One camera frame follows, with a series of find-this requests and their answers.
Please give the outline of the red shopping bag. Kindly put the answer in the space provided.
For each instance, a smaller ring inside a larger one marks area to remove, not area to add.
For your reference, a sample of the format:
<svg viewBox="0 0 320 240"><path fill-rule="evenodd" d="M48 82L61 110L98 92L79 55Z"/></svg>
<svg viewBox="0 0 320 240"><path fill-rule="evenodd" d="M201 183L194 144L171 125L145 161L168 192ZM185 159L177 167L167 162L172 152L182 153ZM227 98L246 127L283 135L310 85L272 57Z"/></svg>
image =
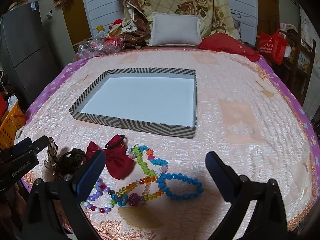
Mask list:
<svg viewBox="0 0 320 240"><path fill-rule="evenodd" d="M259 34L259 53L272 64L281 65L287 46L285 37L281 34L279 29L272 35L268 35L264 32L260 32Z"/></svg>

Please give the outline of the black fluffy scrunchie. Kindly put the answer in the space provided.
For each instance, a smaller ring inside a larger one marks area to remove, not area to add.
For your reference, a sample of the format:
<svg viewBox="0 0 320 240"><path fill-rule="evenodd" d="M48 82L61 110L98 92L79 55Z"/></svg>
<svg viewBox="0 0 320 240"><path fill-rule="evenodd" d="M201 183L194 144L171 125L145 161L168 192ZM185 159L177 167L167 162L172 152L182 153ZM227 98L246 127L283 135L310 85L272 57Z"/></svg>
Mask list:
<svg viewBox="0 0 320 240"><path fill-rule="evenodd" d="M56 176L63 178L65 175L73 176L77 169L87 160L83 150L73 148L71 151L64 153L58 159L56 165Z"/></svg>

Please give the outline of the red satin bow scrunchie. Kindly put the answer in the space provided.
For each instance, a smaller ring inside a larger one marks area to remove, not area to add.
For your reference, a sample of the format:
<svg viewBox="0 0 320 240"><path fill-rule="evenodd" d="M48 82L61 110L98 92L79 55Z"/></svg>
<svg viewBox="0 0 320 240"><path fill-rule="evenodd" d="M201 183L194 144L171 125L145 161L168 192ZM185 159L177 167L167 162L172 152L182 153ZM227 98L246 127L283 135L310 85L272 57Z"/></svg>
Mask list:
<svg viewBox="0 0 320 240"><path fill-rule="evenodd" d="M123 180L133 171L135 162L126 155L125 135L116 134L106 145L100 148L95 142L90 142L87 146L86 156L92 157L97 151L105 154L105 165L109 174L117 179Z"/></svg>

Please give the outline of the santa plush toy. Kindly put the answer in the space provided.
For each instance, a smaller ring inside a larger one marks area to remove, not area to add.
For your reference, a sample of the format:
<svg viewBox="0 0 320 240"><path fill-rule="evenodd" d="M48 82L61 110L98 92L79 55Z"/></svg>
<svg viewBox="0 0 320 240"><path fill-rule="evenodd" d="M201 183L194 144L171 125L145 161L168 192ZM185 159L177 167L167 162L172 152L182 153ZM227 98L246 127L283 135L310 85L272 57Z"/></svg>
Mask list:
<svg viewBox="0 0 320 240"><path fill-rule="evenodd" d="M110 31L108 32L109 36L118 36L122 34L122 22L123 20L117 19L112 25L109 26Z"/></svg>

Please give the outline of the red cushion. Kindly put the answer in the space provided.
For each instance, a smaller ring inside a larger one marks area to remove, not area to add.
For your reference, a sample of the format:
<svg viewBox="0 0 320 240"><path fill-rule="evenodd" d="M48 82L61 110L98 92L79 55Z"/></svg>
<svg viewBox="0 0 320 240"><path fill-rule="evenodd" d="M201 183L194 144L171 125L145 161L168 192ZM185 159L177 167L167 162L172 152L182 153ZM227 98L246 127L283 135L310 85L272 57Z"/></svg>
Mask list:
<svg viewBox="0 0 320 240"><path fill-rule="evenodd" d="M197 47L202 50L241 55L249 59L251 62L257 62L260 59L258 51L253 50L241 41L224 33L215 33L204 38Z"/></svg>

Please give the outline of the orange plastic basket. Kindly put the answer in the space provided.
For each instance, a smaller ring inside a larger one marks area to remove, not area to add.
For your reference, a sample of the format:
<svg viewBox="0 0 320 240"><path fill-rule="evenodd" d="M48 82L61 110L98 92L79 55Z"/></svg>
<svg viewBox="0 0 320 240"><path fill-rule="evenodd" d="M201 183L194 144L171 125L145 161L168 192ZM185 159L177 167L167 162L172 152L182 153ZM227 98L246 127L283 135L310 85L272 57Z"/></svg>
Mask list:
<svg viewBox="0 0 320 240"><path fill-rule="evenodd" d="M16 132L26 123L26 116L23 114L16 102L8 115L4 118L0 130L0 148L6 150L14 145Z"/></svg>

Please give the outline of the leopard print bow scrunchie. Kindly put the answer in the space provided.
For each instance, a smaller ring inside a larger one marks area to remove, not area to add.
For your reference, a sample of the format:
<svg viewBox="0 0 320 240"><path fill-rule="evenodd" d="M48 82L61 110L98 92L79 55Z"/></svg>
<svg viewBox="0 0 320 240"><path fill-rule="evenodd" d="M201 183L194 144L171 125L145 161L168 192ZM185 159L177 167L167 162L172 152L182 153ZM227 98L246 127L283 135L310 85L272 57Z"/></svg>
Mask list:
<svg viewBox="0 0 320 240"><path fill-rule="evenodd" d="M47 146L47 160L44 162L44 165L54 175L58 162L58 146L52 137L49 137L48 141L49 143Z"/></svg>

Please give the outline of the pink quilted bedspread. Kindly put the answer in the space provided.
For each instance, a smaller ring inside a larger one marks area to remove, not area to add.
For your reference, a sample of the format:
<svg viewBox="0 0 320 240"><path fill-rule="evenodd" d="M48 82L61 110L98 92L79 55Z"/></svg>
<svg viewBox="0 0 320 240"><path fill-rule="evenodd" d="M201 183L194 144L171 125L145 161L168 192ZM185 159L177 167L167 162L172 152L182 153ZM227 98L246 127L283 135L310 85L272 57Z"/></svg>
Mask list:
<svg viewBox="0 0 320 240"><path fill-rule="evenodd" d="M104 150L115 136L133 163L107 193L81 204L101 239L207 239L226 215L205 157L237 174L277 181L294 229L318 199L319 145L300 103L263 58L198 49L148 49L65 67L29 108L21 138L52 137L58 154Z"/></svg>

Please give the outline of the floral beige quilt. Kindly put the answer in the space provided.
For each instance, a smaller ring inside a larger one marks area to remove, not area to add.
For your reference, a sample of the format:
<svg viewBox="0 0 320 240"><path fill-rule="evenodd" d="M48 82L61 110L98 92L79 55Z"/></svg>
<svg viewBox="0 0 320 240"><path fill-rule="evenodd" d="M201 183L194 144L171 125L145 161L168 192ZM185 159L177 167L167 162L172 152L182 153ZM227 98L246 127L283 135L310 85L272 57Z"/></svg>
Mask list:
<svg viewBox="0 0 320 240"><path fill-rule="evenodd" d="M201 37L225 33L236 37L232 13L227 0L122 0L124 19L121 33L124 47L148 44L152 29L152 13L198 15Z"/></svg>

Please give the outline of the white small pillow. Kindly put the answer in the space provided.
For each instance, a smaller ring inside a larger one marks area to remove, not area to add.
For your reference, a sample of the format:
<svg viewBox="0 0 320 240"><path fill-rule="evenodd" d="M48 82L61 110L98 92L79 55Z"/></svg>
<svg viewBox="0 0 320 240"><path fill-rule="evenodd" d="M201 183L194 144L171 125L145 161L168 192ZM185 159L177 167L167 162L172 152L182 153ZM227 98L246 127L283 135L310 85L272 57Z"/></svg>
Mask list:
<svg viewBox="0 0 320 240"><path fill-rule="evenodd" d="M193 46L201 43L199 15L152 13L150 47Z"/></svg>

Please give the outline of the grey refrigerator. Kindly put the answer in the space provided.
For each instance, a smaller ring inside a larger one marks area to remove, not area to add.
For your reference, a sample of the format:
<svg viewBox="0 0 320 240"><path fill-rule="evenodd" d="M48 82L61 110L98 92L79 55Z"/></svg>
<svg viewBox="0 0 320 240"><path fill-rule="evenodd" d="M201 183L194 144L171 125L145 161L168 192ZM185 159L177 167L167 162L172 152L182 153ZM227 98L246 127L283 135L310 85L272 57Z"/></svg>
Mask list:
<svg viewBox="0 0 320 240"><path fill-rule="evenodd" d="M1 66L27 109L59 74L37 1L14 6L1 19Z"/></svg>

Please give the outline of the striped shallow cardboard box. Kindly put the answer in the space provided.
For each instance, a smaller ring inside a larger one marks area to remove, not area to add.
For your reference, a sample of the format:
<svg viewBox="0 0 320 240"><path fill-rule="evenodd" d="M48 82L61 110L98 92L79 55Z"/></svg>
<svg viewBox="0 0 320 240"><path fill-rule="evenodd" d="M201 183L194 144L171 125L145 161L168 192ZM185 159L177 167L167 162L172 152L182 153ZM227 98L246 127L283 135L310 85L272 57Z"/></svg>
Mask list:
<svg viewBox="0 0 320 240"><path fill-rule="evenodd" d="M121 68L99 75L69 109L79 121L191 139L197 123L194 69Z"/></svg>

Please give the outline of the clear plastic bag pile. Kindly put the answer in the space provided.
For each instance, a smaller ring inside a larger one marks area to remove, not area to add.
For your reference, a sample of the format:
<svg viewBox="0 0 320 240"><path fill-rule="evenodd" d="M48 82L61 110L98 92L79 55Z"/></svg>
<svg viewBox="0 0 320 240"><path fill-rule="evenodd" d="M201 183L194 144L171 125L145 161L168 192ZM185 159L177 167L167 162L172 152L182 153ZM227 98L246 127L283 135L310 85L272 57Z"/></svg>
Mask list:
<svg viewBox="0 0 320 240"><path fill-rule="evenodd" d="M93 39L80 42L73 61L119 53L123 48L123 44L123 35L108 36L107 33L102 30L95 35Z"/></svg>

